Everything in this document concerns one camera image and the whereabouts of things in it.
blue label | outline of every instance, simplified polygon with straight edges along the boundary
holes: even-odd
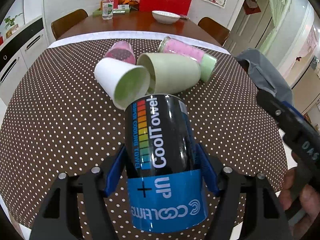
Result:
[[[202,222],[208,208],[200,170],[128,179],[133,225],[169,233]]]

wooden chair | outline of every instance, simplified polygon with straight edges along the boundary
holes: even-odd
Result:
[[[87,18],[88,14],[83,9],[78,9],[72,13],[69,13],[58,20],[51,23],[51,29],[55,39],[58,39],[69,30],[71,27],[75,26],[77,23],[81,22],[83,19]]]
[[[198,26],[205,30],[217,42],[219,42],[221,46],[223,46],[230,35],[230,31],[227,28],[223,27],[209,17],[202,18],[198,23]]]

doorway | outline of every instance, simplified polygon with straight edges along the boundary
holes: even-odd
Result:
[[[261,12],[246,15],[242,7],[237,20],[224,44],[233,56],[247,48],[259,48],[274,28],[269,0],[256,0]]]

hand sanitizer bottle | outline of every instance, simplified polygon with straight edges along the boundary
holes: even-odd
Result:
[[[113,0],[102,1],[102,19],[110,20],[113,17]]]

gray cloth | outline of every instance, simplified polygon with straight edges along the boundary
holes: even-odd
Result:
[[[254,84],[262,90],[271,93],[279,101],[287,101],[293,106],[292,90],[279,71],[257,49],[246,49],[237,61],[249,63],[248,75]]]

